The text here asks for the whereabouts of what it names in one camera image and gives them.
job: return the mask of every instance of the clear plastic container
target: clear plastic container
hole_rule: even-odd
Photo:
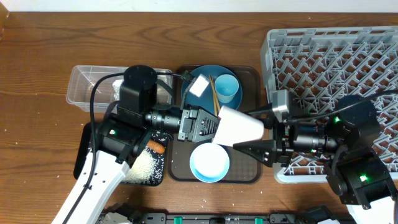
[[[91,66],[91,65],[77,65],[73,68],[70,75],[67,102],[71,105],[76,105],[83,111],[90,111],[90,95],[95,83],[105,75],[124,72],[127,67],[108,67],[108,66]],[[169,73],[168,69],[155,68],[156,72]],[[94,112],[105,113],[108,105],[115,101],[114,88],[112,83],[116,80],[123,79],[123,76],[113,77],[101,82],[97,88],[94,98]],[[169,87],[173,88],[173,76],[158,75],[158,79],[163,80]],[[171,103],[171,97],[166,90],[158,86],[157,88],[157,102]]]

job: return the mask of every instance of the brown tray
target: brown tray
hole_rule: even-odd
[[[200,65],[184,65],[177,70],[177,73],[192,71]],[[248,111],[260,106],[260,74],[252,67],[225,66],[231,70],[241,82],[243,98],[239,111]],[[178,80],[176,86],[176,105],[181,103],[182,81]],[[177,181],[199,182],[192,174],[189,166],[189,158],[192,151],[201,143],[173,141],[169,143],[167,150],[167,170],[169,175]],[[262,164],[246,154],[226,147],[230,158],[229,171],[221,183],[252,184],[255,183],[262,174]]]

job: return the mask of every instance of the blue plate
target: blue plate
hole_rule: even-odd
[[[194,75],[195,77],[198,77],[200,74],[204,74],[204,76],[208,77],[210,74],[211,77],[213,77],[214,81],[216,81],[216,79],[220,75],[224,75],[224,74],[233,75],[239,82],[239,90],[235,94],[235,97],[229,103],[219,102],[219,104],[220,104],[220,107],[225,105],[225,106],[235,109],[235,110],[238,109],[239,106],[241,105],[242,97],[243,97],[242,85],[241,85],[241,82],[239,81],[239,79],[237,78],[237,76],[233,72],[231,72],[231,70],[224,68],[222,66],[219,66],[219,65],[204,65],[204,66],[194,69],[191,72],[191,74]],[[182,95],[183,95],[185,89],[187,89],[187,87],[188,87],[188,83],[183,82],[182,87],[181,87],[181,98],[182,98]],[[211,90],[211,85],[209,84],[206,87],[206,90],[202,93],[200,98],[195,96],[194,94],[188,92],[187,98],[185,99],[185,104],[201,106],[205,110],[214,114],[213,91]]]

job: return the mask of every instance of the blue cup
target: blue cup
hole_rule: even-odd
[[[198,180],[214,183],[228,172],[229,156],[223,147],[214,143],[204,143],[192,152],[189,166]]]
[[[215,81],[218,101],[229,103],[239,90],[239,82],[233,75],[220,75]]]

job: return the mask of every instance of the light blue bowl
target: light blue bowl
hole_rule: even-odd
[[[192,152],[189,166],[198,180],[214,183],[227,174],[229,156],[223,147],[213,143],[204,143]]]

